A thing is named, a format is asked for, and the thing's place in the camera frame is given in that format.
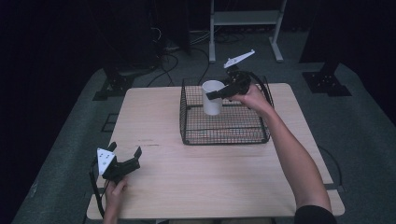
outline table top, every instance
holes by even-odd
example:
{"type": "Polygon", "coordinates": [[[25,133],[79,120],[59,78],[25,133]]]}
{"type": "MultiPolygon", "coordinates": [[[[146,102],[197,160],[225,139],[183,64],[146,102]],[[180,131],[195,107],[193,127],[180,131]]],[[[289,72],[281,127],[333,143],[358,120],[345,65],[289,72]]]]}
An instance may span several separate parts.
{"type": "MultiPolygon", "coordinates": [[[[325,184],[332,178],[288,84],[269,84],[275,109],[317,164],[325,184]]],[[[292,217],[295,201],[272,139],[266,144],[186,146],[179,130],[180,87],[127,91],[110,142],[118,161],[142,148],[120,218],[292,217]]],[[[104,185],[98,178],[98,186],[104,185]]],[[[328,190],[336,216],[345,207],[328,190]]],[[[92,197],[87,216],[100,219],[92,197]]]]}

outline gray carpet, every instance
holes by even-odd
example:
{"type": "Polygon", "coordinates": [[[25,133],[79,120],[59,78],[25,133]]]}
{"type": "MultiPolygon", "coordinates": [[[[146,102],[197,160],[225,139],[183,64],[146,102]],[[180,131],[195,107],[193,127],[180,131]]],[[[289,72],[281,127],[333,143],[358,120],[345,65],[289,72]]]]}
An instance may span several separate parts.
{"type": "MultiPolygon", "coordinates": [[[[335,75],[352,96],[311,93],[302,72],[318,71],[322,64],[298,63],[307,33],[280,33],[278,44],[285,59],[283,63],[276,63],[268,35],[246,35],[244,40],[232,45],[217,45],[217,62],[210,64],[206,76],[225,76],[222,65],[228,58],[255,49],[256,53],[238,66],[266,76],[270,83],[290,84],[317,144],[328,149],[340,164],[346,189],[340,195],[346,212],[337,218],[338,222],[394,223],[395,126],[363,88],[359,77],[343,65],[337,68],[335,75]]],[[[207,44],[194,47],[206,52],[208,49],[207,44]]],[[[178,64],[169,76],[176,86],[181,85],[182,78],[200,77],[207,67],[207,58],[200,50],[193,49],[190,56],[182,51],[172,55],[178,58],[178,64]]],[[[173,57],[163,57],[165,69],[175,62],[173,57]]],[[[158,69],[137,78],[134,87],[146,87],[161,72],[158,69]]],[[[109,143],[111,133],[101,132],[107,115],[118,113],[123,100],[122,97],[92,100],[105,79],[102,70],[92,75],[13,223],[99,223],[85,217],[92,195],[88,172],[96,149],[109,143]]],[[[168,86],[169,83],[168,76],[161,76],[151,86],[168,86]]],[[[326,153],[322,155],[337,182],[334,161],[326,153]]],[[[120,223],[153,222],[122,220],[120,223]]],[[[276,222],[292,223],[292,218],[277,217],[276,222]]]]}

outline paper cup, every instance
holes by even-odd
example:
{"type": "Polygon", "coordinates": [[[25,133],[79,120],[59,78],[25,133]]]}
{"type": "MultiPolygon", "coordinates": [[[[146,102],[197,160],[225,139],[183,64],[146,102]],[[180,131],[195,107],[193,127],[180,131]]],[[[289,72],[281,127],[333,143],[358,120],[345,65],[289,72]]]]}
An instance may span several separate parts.
{"type": "Polygon", "coordinates": [[[222,108],[222,99],[209,100],[207,93],[212,91],[219,91],[224,88],[224,84],[216,80],[208,80],[202,85],[202,100],[204,104],[204,112],[207,115],[215,116],[220,113],[222,108]]]}

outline black wire basket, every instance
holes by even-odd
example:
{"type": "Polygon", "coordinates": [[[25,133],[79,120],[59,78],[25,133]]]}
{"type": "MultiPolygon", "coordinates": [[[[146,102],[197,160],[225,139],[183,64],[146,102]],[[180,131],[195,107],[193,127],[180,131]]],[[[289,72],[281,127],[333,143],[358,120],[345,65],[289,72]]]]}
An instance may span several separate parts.
{"type": "MultiPolygon", "coordinates": [[[[265,77],[263,80],[269,92],[265,77]]],[[[198,83],[197,86],[198,81],[196,78],[185,78],[182,82],[179,125],[181,139],[185,145],[242,145],[268,142],[270,133],[264,120],[255,111],[239,102],[224,99],[220,114],[207,115],[203,109],[202,83],[198,83]]]]}

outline wrist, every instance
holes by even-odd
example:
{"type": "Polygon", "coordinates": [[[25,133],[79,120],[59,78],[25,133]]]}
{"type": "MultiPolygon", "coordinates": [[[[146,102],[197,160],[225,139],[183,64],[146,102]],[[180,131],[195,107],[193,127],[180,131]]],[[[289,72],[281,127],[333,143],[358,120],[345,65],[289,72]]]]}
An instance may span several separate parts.
{"type": "Polygon", "coordinates": [[[267,123],[277,117],[277,113],[275,112],[274,108],[269,104],[260,105],[259,109],[256,112],[267,123]]]}
{"type": "Polygon", "coordinates": [[[105,216],[103,218],[104,224],[116,224],[119,219],[119,214],[117,211],[108,209],[105,211],[105,216]]]}

